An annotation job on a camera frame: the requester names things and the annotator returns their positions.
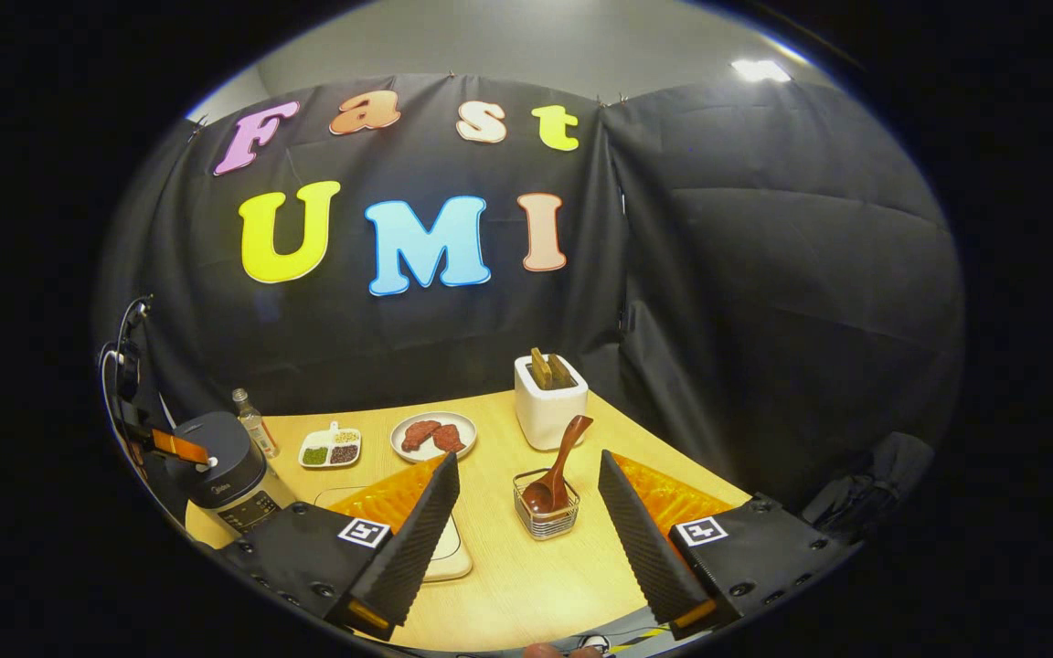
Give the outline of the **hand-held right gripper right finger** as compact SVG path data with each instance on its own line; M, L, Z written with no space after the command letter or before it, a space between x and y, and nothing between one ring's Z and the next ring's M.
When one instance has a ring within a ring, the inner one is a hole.
M860 549L761 493L728 504L610 451L598 490L648 609L677 640L779 609Z

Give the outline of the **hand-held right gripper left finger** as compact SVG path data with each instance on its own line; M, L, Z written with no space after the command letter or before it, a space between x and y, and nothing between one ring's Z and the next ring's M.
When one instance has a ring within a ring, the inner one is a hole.
M460 492L454 453L359 492L347 513L290 504L218 550L231 571L290 609L388 641L406 623Z

